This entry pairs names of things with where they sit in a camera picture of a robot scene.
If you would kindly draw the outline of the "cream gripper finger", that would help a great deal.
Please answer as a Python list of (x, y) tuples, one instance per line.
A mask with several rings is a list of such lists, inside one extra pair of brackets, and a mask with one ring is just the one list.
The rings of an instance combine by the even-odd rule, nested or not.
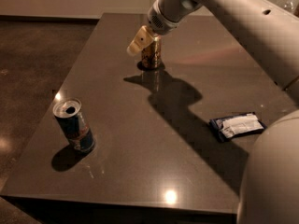
[(127, 53), (131, 56), (135, 56), (144, 48), (148, 47), (153, 41), (154, 33), (147, 25), (143, 25), (128, 46)]

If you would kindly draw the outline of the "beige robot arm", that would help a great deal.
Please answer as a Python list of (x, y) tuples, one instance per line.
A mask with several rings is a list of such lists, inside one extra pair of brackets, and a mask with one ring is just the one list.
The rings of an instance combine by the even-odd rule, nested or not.
[[(137, 54), (199, 7), (206, 7), (278, 86), (298, 100), (299, 20), (267, 0), (156, 0), (148, 26), (127, 52)], [(237, 224), (299, 224), (299, 111), (256, 140), (240, 190)]]

